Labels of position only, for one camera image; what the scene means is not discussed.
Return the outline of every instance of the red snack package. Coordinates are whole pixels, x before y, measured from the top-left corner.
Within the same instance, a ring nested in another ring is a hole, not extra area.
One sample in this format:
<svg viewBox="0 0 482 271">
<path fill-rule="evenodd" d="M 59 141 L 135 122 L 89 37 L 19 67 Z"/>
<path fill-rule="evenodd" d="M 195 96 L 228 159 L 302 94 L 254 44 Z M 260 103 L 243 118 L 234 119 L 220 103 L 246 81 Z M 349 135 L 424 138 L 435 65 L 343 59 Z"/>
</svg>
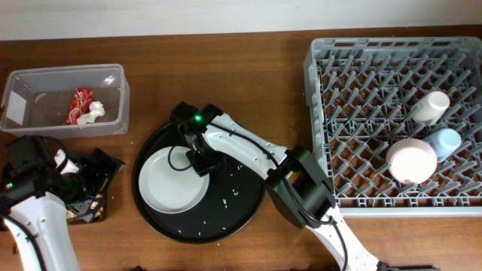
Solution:
<svg viewBox="0 0 482 271">
<path fill-rule="evenodd" d="M 69 116 L 63 125 L 75 125 L 77 119 L 87 111 L 90 102 L 92 102 L 92 90 L 86 88 L 78 88 L 75 92 L 72 104 L 70 105 Z"/>
</svg>

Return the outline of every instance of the dish rack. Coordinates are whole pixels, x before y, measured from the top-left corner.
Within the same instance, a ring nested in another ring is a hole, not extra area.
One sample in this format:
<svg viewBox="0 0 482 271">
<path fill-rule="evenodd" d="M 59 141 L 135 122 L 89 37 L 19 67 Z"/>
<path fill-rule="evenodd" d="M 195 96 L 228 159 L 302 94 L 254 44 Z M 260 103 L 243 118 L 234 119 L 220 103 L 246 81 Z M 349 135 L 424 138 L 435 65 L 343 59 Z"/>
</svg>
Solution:
<svg viewBox="0 0 482 271">
<path fill-rule="evenodd" d="M 320 38 L 304 61 L 313 154 L 347 217 L 482 215 L 482 42 L 457 38 Z M 450 97 L 434 126 L 410 108 L 430 91 Z M 443 128 L 462 145 L 422 184 L 389 173 L 388 148 Z"/>
</svg>

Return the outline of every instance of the wooden tabletop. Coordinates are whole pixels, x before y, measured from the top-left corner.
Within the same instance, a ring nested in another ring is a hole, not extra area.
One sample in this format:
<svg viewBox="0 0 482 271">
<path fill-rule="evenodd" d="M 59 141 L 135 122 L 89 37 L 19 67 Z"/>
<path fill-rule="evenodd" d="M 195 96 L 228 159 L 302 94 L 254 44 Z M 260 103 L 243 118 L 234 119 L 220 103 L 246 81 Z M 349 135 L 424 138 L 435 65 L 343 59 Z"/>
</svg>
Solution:
<svg viewBox="0 0 482 271">
<path fill-rule="evenodd" d="M 133 162 L 143 142 L 184 100 L 210 102 L 260 137 L 311 148 L 303 60 L 323 37 L 480 35 L 480 26 L 345 29 L 236 35 L 185 35 L 0 42 L 0 86 L 10 72 L 65 65 L 119 63 L 130 85 L 126 135 L 66 140 L 78 154 L 101 148 L 127 163 L 109 188 L 107 220 L 70 226 L 82 270 L 338 270 L 309 231 L 293 227 L 267 196 L 238 233 L 207 245 L 186 245 L 153 230 L 134 205 Z M 1 133 L 0 145 L 13 140 Z M 390 266 L 482 267 L 482 218 L 347 219 L 373 255 Z M 0 233 L 0 269 L 21 270 L 10 233 Z"/>
</svg>

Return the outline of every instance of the blue cup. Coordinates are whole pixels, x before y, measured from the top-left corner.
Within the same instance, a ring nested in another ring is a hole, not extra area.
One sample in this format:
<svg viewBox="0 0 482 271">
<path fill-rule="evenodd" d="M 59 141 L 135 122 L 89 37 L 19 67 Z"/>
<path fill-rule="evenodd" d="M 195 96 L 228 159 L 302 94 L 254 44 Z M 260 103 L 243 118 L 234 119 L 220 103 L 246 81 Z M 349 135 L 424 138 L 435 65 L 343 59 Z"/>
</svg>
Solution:
<svg viewBox="0 0 482 271">
<path fill-rule="evenodd" d="M 445 161 L 462 144 L 462 138 L 454 129 L 441 129 L 423 139 L 434 148 L 438 162 Z"/>
</svg>

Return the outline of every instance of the white wall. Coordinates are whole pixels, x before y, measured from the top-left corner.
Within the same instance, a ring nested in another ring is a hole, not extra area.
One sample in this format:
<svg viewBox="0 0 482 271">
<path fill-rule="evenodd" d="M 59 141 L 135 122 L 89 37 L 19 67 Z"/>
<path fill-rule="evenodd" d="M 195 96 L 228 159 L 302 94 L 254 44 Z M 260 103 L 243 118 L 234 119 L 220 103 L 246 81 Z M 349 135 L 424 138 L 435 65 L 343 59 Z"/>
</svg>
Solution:
<svg viewBox="0 0 482 271">
<path fill-rule="evenodd" d="M 0 40 L 472 23 L 481 0 L 0 0 Z"/>
</svg>

